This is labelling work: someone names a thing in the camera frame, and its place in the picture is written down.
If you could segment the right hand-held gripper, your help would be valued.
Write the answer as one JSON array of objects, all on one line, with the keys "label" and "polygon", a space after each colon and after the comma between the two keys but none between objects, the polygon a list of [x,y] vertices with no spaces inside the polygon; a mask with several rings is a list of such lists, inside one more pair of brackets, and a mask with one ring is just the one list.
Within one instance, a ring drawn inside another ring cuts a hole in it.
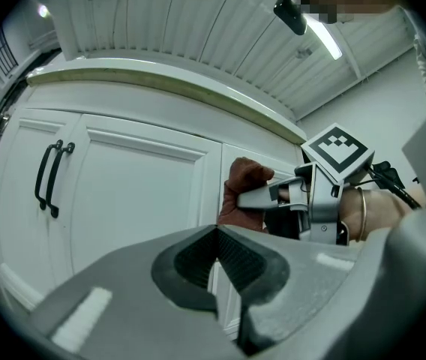
[{"label": "right hand-held gripper", "polygon": [[308,212],[311,242],[348,245],[349,228],[341,221],[344,189],[359,183],[366,175],[374,150],[337,123],[331,124],[301,145],[305,164],[295,169],[302,177],[290,177],[241,193],[239,209],[272,211],[289,209]]}]

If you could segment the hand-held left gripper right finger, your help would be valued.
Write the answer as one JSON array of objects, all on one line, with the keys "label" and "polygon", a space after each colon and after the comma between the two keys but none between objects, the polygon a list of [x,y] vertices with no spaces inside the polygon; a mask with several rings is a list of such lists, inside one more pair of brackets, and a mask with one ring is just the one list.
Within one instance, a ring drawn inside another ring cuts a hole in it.
[{"label": "hand-held left gripper right finger", "polygon": [[253,355],[312,320],[353,269],[354,247],[222,226],[215,233],[215,296],[226,337]]}]

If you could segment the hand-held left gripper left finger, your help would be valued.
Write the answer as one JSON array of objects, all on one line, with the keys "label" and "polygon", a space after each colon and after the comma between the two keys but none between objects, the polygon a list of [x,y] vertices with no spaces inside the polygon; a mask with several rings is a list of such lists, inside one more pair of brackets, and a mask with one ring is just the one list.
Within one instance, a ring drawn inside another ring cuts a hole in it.
[{"label": "hand-held left gripper left finger", "polygon": [[55,360],[244,360],[208,290],[214,225],[114,250],[31,313]]}]

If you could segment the brown cloth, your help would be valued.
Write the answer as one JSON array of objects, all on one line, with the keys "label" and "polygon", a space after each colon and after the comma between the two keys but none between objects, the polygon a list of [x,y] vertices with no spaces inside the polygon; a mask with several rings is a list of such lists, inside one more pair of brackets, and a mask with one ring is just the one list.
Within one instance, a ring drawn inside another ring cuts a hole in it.
[{"label": "brown cloth", "polygon": [[237,206],[240,194],[266,186],[275,171],[247,157],[236,158],[229,177],[223,186],[223,202],[217,219],[218,225],[233,225],[259,233],[269,233],[264,219],[265,212],[258,209],[243,209]]}]

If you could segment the person's right forearm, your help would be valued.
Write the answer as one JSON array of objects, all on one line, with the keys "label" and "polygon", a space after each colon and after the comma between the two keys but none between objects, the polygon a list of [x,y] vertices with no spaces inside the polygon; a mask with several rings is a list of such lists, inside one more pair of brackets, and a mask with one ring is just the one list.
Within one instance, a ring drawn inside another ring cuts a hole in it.
[{"label": "person's right forearm", "polygon": [[[387,190],[363,190],[367,203],[367,223],[362,241],[373,231],[397,226],[413,211],[405,201]],[[349,239],[355,241],[361,223],[361,198],[356,188],[348,187],[343,191],[339,217],[349,230]]]}]

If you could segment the gold bangle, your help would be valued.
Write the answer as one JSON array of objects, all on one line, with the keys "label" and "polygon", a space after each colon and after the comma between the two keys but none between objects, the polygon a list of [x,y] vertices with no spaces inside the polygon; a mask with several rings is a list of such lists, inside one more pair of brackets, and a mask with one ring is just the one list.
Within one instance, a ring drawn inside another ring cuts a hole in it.
[{"label": "gold bangle", "polygon": [[356,190],[358,191],[360,198],[361,198],[361,223],[360,223],[360,229],[358,232],[358,235],[355,238],[356,242],[360,242],[363,239],[363,236],[365,234],[366,229],[366,223],[367,223],[367,203],[365,198],[365,192],[361,187],[357,187]]}]

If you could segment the white cabinet door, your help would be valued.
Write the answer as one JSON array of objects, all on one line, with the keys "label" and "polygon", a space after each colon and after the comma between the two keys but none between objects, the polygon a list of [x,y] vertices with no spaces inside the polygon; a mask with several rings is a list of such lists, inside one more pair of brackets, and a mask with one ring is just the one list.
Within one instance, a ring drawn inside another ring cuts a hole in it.
[{"label": "white cabinet door", "polygon": [[99,115],[83,115],[72,137],[74,273],[116,249],[216,221],[220,143]]},{"label": "white cabinet door", "polygon": [[[41,294],[51,290],[55,280],[47,230],[49,209],[40,209],[35,182],[47,146],[57,140],[66,146],[79,118],[72,112],[18,109],[1,139],[7,153],[0,187],[2,262]],[[43,174],[40,195],[44,199],[57,153],[51,151]]]}]

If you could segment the white cabinet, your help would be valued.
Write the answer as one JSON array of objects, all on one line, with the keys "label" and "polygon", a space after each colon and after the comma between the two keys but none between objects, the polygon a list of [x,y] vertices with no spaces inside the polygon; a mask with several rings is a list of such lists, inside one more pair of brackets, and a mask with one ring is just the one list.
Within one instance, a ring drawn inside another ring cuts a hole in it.
[{"label": "white cabinet", "polygon": [[[285,118],[255,100],[208,77],[177,67],[121,58],[77,59],[32,71],[27,88],[13,107],[106,116],[139,122],[237,146],[271,157],[284,157],[299,148],[305,134]],[[7,153],[0,139],[0,187]],[[27,317],[53,290],[76,273],[71,263],[70,218],[75,175],[69,171],[72,154],[64,154],[52,195],[59,215],[47,220],[55,284],[36,292],[3,262],[0,242],[0,289],[8,309]]]}]

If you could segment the long ceiling tube light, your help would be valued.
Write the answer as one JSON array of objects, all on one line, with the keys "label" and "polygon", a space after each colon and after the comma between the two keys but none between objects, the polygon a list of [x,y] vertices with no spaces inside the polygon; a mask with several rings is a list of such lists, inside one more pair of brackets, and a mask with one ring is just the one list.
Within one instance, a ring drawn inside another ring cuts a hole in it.
[{"label": "long ceiling tube light", "polygon": [[306,32],[312,32],[326,48],[330,56],[334,60],[338,60],[343,55],[343,53],[337,41],[326,28],[326,25],[309,14],[304,13],[303,16],[306,21]]}]

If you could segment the black-framed glass wall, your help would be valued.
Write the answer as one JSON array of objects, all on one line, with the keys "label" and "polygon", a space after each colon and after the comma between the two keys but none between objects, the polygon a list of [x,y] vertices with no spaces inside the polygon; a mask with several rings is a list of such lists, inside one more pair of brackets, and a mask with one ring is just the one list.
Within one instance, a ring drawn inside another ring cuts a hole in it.
[{"label": "black-framed glass wall", "polygon": [[18,66],[18,62],[6,40],[3,28],[0,28],[0,77],[9,78]]}]

